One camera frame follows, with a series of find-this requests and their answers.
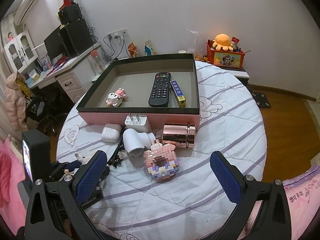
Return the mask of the wall power outlet strip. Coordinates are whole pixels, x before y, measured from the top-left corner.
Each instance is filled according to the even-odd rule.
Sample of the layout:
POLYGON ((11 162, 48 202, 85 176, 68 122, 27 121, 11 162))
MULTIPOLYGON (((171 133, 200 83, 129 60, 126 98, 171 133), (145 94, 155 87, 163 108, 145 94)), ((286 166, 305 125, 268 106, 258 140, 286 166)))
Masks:
POLYGON ((113 39, 117 39, 118 37, 125 37, 126 35, 127 35, 127 28, 123 28, 123 29, 108 33, 106 36, 112 37, 113 39))

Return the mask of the bottle with red cap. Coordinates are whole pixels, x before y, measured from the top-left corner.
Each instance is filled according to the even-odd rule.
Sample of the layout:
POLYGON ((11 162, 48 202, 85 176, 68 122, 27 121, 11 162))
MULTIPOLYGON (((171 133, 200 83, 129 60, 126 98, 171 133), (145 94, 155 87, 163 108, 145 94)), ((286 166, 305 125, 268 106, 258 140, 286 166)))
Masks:
POLYGON ((104 64, 103 64, 103 61, 102 61, 102 59, 96 49, 91 51, 91 57, 93 59, 95 68, 97 69, 97 72, 99 74, 102 73, 104 71, 104 64))

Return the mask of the pink box with black rim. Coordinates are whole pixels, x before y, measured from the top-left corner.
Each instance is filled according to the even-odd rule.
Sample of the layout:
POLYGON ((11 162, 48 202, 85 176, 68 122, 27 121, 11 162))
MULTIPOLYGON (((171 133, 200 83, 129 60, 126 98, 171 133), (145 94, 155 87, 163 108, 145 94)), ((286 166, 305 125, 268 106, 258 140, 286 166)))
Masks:
POLYGON ((147 115, 151 128, 165 124, 200 127, 200 96, 193 54, 162 54, 123 59, 110 64, 79 101, 76 108, 87 124, 123 125, 130 113, 147 115), (150 107, 149 97, 155 75, 169 72, 186 99, 180 108, 172 88, 167 107, 150 107), (119 107, 107 107, 109 93, 125 89, 126 100, 119 107))

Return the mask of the rose gold metal canister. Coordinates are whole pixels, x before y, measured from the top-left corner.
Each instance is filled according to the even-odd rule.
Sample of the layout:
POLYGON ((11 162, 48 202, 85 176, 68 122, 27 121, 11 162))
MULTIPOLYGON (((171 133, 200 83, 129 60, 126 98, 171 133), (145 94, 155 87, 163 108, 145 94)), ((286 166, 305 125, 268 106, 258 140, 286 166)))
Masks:
POLYGON ((179 148, 193 148, 195 137, 195 125, 165 124, 163 127, 162 141, 164 144, 173 144, 179 148))

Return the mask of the pig and doll figurine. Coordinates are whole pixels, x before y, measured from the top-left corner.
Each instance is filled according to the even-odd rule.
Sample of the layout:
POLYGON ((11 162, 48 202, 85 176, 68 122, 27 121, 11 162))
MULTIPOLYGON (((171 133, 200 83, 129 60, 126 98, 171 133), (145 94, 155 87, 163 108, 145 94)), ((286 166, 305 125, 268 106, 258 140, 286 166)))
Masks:
POLYGON ((66 166, 63 169, 64 176, 73 176, 82 165, 86 165, 90 161, 93 155, 94 153, 91 153, 89 155, 80 155, 76 153, 76 160, 66 163, 66 166))

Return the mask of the blue snack bag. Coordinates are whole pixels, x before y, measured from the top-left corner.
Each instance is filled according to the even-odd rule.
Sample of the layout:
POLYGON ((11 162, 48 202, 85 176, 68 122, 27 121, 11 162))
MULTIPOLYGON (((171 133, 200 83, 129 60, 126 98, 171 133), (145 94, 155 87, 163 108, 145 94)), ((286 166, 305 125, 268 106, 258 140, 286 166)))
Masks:
POLYGON ((151 40, 147 40, 145 42, 145 46, 144 46, 144 53, 146 56, 152 56, 152 55, 155 55, 156 52, 153 48, 153 44, 151 42, 151 40))

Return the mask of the black office chair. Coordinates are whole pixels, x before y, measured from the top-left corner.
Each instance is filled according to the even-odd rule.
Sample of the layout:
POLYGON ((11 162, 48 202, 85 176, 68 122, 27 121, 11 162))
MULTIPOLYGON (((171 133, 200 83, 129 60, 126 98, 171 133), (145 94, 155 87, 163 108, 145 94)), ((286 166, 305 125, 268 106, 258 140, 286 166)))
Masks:
POLYGON ((46 135, 57 135, 57 125, 62 117, 66 117, 67 113, 63 113, 62 109, 55 106, 55 103, 49 103, 39 93, 30 90, 24 95, 25 98, 25 120, 30 118, 38 123, 37 128, 46 135))

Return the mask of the red toy storage box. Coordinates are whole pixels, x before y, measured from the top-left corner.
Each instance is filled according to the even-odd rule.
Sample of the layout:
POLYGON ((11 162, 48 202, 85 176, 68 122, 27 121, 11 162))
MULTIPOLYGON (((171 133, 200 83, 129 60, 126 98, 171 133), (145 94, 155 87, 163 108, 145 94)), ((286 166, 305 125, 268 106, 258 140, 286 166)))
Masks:
POLYGON ((216 50, 212 47, 214 41, 208 40, 207 46, 207 60, 210 64, 223 67, 223 68, 233 68, 242 69, 245 53, 242 50, 224 51, 216 50))

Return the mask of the black hair clip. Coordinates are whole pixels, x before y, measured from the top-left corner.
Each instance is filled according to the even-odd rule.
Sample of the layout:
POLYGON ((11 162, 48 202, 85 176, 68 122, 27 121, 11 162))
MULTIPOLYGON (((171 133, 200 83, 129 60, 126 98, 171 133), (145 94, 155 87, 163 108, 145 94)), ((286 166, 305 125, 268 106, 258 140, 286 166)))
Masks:
POLYGON ((117 147, 107 162, 108 165, 111 165, 115 168, 117 168, 117 166, 120 165, 124 159, 124 154, 123 154, 123 150, 124 150, 123 133, 124 133, 124 131, 125 131, 125 128, 123 127, 120 132, 120 137, 119 137, 119 141, 117 143, 117 147))

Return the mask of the blue rectangular small box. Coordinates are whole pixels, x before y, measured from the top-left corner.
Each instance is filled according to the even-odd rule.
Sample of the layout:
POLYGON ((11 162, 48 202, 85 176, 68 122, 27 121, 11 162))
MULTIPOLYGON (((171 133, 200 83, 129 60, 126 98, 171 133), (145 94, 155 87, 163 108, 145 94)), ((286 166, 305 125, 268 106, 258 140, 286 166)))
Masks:
POLYGON ((175 98, 177 100, 177 104, 180 108, 184 108, 186 106, 186 99, 184 97, 184 94, 182 90, 180 89, 178 83, 176 80, 170 81, 171 88, 175 94, 175 98))

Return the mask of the black TV remote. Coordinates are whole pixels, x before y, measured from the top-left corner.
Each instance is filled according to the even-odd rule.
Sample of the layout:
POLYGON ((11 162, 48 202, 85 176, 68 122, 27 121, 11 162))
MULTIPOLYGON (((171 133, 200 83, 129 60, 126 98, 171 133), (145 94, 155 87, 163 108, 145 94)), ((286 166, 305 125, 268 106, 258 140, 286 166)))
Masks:
POLYGON ((169 72, 161 72, 155 75, 148 101, 150 107, 168 106, 170 80, 171 74, 169 72))

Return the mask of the pink white block cat figure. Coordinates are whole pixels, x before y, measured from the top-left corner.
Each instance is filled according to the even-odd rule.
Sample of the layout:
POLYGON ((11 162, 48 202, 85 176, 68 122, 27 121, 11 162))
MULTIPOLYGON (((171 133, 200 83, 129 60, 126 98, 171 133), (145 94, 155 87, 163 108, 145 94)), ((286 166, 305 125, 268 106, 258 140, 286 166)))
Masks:
POLYGON ((119 107, 123 101, 127 98, 125 89, 118 88, 114 93, 109 93, 107 96, 106 104, 107 107, 119 107))

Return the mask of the white glass door cabinet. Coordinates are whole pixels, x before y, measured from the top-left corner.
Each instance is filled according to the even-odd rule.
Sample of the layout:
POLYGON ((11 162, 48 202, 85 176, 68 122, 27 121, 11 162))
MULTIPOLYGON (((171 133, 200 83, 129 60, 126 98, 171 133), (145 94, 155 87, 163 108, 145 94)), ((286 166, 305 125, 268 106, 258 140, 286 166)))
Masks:
POLYGON ((29 35, 24 31, 4 46, 5 57, 14 72, 24 72, 38 59, 35 46, 29 35))

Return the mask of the pink bedding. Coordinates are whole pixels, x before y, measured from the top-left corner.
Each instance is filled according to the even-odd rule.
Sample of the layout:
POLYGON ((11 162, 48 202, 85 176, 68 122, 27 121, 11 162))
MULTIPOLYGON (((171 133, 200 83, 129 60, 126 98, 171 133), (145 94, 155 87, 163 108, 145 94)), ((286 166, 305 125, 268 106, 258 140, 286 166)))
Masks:
POLYGON ((23 165, 10 147, 10 139, 1 141, 1 217, 16 235, 25 226, 26 208, 18 184, 25 180, 23 165))

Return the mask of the wall air conditioner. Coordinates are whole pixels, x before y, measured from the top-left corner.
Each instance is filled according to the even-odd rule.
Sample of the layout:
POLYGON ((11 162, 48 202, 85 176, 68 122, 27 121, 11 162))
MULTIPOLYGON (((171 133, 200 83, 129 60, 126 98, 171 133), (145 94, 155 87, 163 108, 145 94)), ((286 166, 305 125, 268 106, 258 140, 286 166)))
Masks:
POLYGON ((26 14, 36 1, 37 0, 23 0, 21 2, 14 16, 14 22, 16 25, 20 25, 24 21, 26 14))

